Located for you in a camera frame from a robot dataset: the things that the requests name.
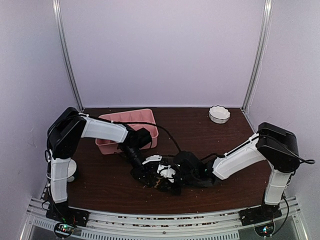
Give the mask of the brown checkered sock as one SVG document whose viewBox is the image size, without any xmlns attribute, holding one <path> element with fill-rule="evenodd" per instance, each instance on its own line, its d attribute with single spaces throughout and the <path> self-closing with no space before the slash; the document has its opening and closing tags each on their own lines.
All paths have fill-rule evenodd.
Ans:
<svg viewBox="0 0 320 240">
<path fill-rule="evenodd" d="M 167 178 L 159 178 L 152 188 L 160 192 L 168 192 L 171 189 L 171 182 Z"/>
</svg>

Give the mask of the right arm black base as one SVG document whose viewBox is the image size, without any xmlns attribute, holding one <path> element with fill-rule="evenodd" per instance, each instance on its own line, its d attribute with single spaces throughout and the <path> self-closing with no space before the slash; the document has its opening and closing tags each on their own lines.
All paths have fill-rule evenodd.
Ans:
<svg viewBox="0 0 320 240">
<path fill-rule="evenodd" d="M 249 207 L 239 211 L 239 218 L 242 226 L 255 225 L 266 221 L 271 221 L 282 216 L 282 212 L 277 206 L 257 206 Z"/>
</svg>

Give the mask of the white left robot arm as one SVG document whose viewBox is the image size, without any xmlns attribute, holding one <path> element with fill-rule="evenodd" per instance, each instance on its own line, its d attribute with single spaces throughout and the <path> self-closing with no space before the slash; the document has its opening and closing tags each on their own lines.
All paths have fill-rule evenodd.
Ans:
<svg viewBox="0 0 320 240">
<path fill-rule="evenodd" d="M 147 159 L 143 150 L 158 144 L 159 126 L 149 108 L 112 112 L 93 116 L 67 108 L 50 126 L 47 132 L 48 179 L 50 195 L 55 205 L 52 213 L 61 222 L 72 218 L 66 207 L 69 199 L 67 182 L 78 166 L 74 156 L 91 141 L 102 155 L 123 153 L 133 170 L 146 174 Z"/>
</svg>

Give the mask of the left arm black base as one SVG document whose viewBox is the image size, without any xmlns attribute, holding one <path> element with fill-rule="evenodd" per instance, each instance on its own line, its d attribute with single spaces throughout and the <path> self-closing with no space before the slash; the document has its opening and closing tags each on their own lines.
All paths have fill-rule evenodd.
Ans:
<svg viewBox="0 0 320 240">
<path fill-rule="evenodd" d="M 86 210 L 69 207 L 67 201 L 50 203 L 45 214 L 48 219 L 80 227 L 87 226 L 89 215 L 90 213 Z"/>
</svg>

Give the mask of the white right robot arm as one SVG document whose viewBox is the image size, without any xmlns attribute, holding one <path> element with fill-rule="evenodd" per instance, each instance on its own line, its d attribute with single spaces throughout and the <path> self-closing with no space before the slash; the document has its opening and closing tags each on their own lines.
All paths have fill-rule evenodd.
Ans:
<svg viewBox="0 0 320 240">
<path fill-rule="evenodd" d="M 264 192 L 262 206 L 256 210 L 259 220 L 268 220 L 281 201 L 290 177 L 300 166 L 297 137 L 293 132 L 268 122 L 258 126 L 258 131 L 244 143 L 203 163 L 191 152 L 183 151 L 169 158 L 154 155 L 158 163 L 156 172 L 169 184 L 182 187 L 208 188 L 215 181 L 226 180 L 231 175 L 261 161 L 272 166 L 269 182 Z"/>
</svg>

